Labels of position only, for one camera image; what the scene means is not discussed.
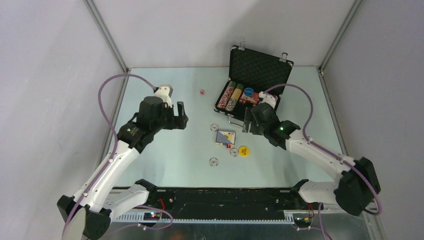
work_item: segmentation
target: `poker chip case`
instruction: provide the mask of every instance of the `poker chip case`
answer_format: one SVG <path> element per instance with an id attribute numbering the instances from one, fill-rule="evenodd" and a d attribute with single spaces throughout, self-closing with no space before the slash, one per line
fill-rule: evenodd
<path id="1" fill-rule="evenodd" d="M 283 52 L 281 57 L 269 55 L 263 52 L 245 48 L 243 44 L 231 47 L 229 58 L 228 81 L 225 83 L 221 94 L 216 100 L 214 111 L 217 113 L 231 116 L 237 120 L 244 120 L 245 109 L 252 108 L 256 104 L 243 101 L 242 96 L 238 97 L 237 102 L 231 111 L 227 110 L 222 104 L 222 97 L 229 98 L 231 86 L 243 86 L 242 94 L 246 88 L 251 88 L 255 93 L 265 91 L 277 84 L 285 84 L 289 79 L 294 63 L 287 60 L 287 53 Z M 284 87 L 278 87 L 271 91 L 270 94 L 277 97 L 275 109 L 277 110 L 280 103 L 280 95 L 283 93 Z"/>

